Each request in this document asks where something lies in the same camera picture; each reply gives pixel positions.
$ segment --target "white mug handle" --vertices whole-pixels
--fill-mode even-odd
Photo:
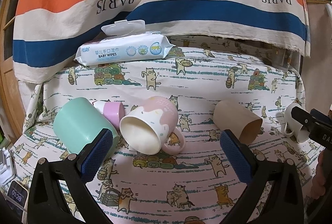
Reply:
[[[186,140],[182,132],[178,128],[175,128],[173,132],[178,137],[180,146],[172,146],[165,143],[161,148],[167,154],[177,155],[184,149]]]
[[[285,128],[284,128],[284,130],[283,130],[283,135],[284,135],[286,138],[290,138],[291,136],[293,136],[294,131],[292,131],[291,133],[287,133],[287,132],[286,132],[286,129],[287,129],[287,122],[286,122],[286,124],[285,124]]]

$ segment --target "wet wipes pack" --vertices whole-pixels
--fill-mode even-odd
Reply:
[[[75,59],[82,65],[165,58],[174,46],[159,31],[145,32],[145,22],[119,21],[102,27],[111,37],[81,45]]]

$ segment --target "brown cup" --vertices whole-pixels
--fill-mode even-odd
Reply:
[[[231,100],[222,100],[215,106],[213,122],[220,129],[231,130],[243,144],[251,144],[260,133],[263,119]]]

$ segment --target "mint green cup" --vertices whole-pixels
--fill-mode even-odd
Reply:
[[[53,131],[67,147],[69,153],[79,154],[103,128],[113,134],[113,144],[107,156],[115,151],[119,135],[113,125],[86,99],[78,97],[67,102],[57,113]]]

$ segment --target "blue gripper pad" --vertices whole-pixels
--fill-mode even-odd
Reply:
[[[107,129],[96,142],[98,136],[91,143],[92,146],[93,144],[95,144],[95,146],[81,164],[81,180],[84,184],[94,179],[100,165],[113,144],[113,134],[109,129]]]
[[[226,157],[239,180],[242,183],[250,183],[253,179],[253,169],[255,169],[256,162],[253,159],[254,155],[249,148],[246,145],[241,144],[229,129],[221,132],[220,146],[226,154]]]

